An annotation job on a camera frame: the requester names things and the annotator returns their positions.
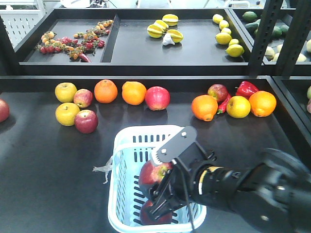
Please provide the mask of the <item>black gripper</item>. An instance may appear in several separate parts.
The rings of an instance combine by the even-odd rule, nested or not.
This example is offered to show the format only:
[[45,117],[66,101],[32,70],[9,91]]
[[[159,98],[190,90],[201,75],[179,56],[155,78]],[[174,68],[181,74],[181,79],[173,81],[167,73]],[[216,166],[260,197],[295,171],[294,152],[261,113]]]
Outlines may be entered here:
[[195,180],[199,170],[209,165],[215,157],[213,150],[206,150],[194,142],[179,157],[172,160],[169,169],[159,185],[154,185],[150,191],[153,205],[150,212],[155,218],[172,213],[192,202]]

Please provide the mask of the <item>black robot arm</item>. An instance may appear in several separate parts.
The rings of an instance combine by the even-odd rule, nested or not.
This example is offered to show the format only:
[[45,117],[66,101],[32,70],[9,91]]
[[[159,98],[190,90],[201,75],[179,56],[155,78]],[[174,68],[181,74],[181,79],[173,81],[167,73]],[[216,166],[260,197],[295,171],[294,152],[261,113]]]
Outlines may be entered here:
[[240,215],[262,233],[308,233],[311,230],[311,172],[295,157],[266,149],[253,168],[215,166],[193,143],[175,149],[171,142],[152,153],[156,165],[173,168],[150,192],[153,218],[191,203]]

